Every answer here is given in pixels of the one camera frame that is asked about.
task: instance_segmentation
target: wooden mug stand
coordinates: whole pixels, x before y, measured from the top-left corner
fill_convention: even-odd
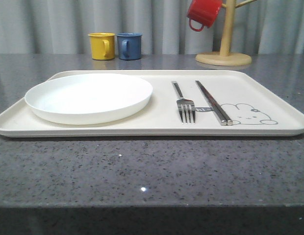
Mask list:
[[[231,52],[230,45],[236,8],[253,1],[256,0],[246,0],[236,4],[236,0],[226,0],[226,4],[222,4],[222,7],[226,9],[226,14],[220,51],[200,53],[196,56],[196,60],[198,62],[220,66],[240,66],[251,64],[252,59],[250,56],[242,53]]]

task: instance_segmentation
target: wooden pole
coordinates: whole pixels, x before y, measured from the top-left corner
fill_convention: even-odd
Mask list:
[[[221,40],[220,56],[229,56],[234,26],[236,0],[226,0],[226,14]]]

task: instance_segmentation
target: yellow mug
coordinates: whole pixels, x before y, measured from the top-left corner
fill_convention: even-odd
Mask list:
[[[115,58],[115,33],[90,33],[92,59],[111,60]]]

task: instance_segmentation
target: fork handle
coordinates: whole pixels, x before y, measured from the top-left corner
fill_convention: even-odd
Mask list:
[[[177,95],[179,96],[179,98],[180,98],[180,99],[183,99],[183,95],[182,95],[182,92],[181,92],[181,90],[180,90],[180,88],[179,88],[178,83],[177,83],[176,81],[172,81],[172,84],[173,84],[173,86],[175,87],[175,90],[176,90]]]

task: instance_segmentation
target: tray rim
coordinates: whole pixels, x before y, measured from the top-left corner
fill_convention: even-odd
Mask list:
[[[294,108],[293,106],[291,106],[289,103],[287,103],[285,100],[283,100],[282,98],[280,98],[278,95],[274,94],[273,92],[271,92],[270,90],[268,90],[266,87],[264,87],[263,85],[261,85],[260,83],[258,83],[257,81],[255,81],[253,78],[251,78],[250,76],[248,76],[247,74],[240,72],[240,71],[234,71],[234,70],[67,70],[67,71],[61,71],[58,72],[56,74],[54,74],[52,77],[50,77],[49,79],[47,79],[46,81],[52,80],[52,79],[57,79],[60,77],[64,77],[64,76],[70,76],[70,73],[75,73],[75,74],[85,74],[85,73],[147,73],[147,72],[152,72],[154,73],[153,75],[157,75],[157,73],[160,73],[159,75],[165,75],[164,73],[173,73],[173,72],[193,72],[193,73],[201,73],[201,72],[206,72],[209,74],[215,74],[215,73],[232,73],[232,74],[238,74],[241,76],[245,76],[247,78],[250,79],[249,82],[253,82],[254,84],[258,85],[259,87],[261,87],[262,89],[265,89],[266,92],[270,93],[271,95],[275,96],[276,99],[278,99],[280,102],[283,102],[285,105],[287,105],[289,108],[293,109],[293,111],[297,112],[299,115],[301,115],[304,118],[304,114],[302,112],[300,112],[299,110],[297,110],[296,108]],[[6,110],[4,110],[2,113],[0,113],[0,118],[2,118],[2,116],[4,116],[7,112],[9,112],[11,109],[16,108],[16,106],[18,105],[22,105],[22,102],[26,105],[25,101],[24,101],[24,97],[22,97],[21,99],[19,99],[18,101],[16,101],[14,104],[12,104],[10,107],[8,107]],[[60,131],[55,131],[55,130],[46,130],[46,129],[42,129],[42,130],[16,130],[16,129],[5,129],[5,128],[1,128],[0,127],[0,135],[6,136],[6,137],[11,137],[11,138],[33,138],[33,137],[96,137],[96,136],[295,136],[295,135],[299,135],[304,133],[304,127],[300,128],[300,129],[284,129],[284,130],[272,130],[272,133],[259,133],[258,132],[262,132],[262,131],[267,131],[268,129],[257,129],[253,134],[249,134],[249,133],[232,133],[232,134],[225,134],[225,133],[197,133],[196,130],[198,130],[197,128],[195,129],[189,129],[189,132],[185,132],[185,133],[168,133],[168,129],[158,129],[158,131],[155,132],[155,130],[157,130],[157,128],[152,128],[152,129],[143,129],[143,132],[137,131],[137,132],[133,132],[133,130],[136,130],[136,128],[131,128],[131,129],[114,129],[114,131],[112,131],[112,133],[88,133],[88,134],[77,134],[77,133],[70,133],[72,131],[75,130],[79,130],[81,131],[99,131],[98,129],[92,129],[92,128],[70,128],[70,129],[66,129],[66,130],[62,130],[63,133],[62,134],[56,134]],[[206,128],[206,130],[215,130],[214,128]],[[286,132],[286,130],[290,130],[292,131],[292,133],[282,133],[282,132]],[[38,132],[54,132],[54,134],[38,134]]]

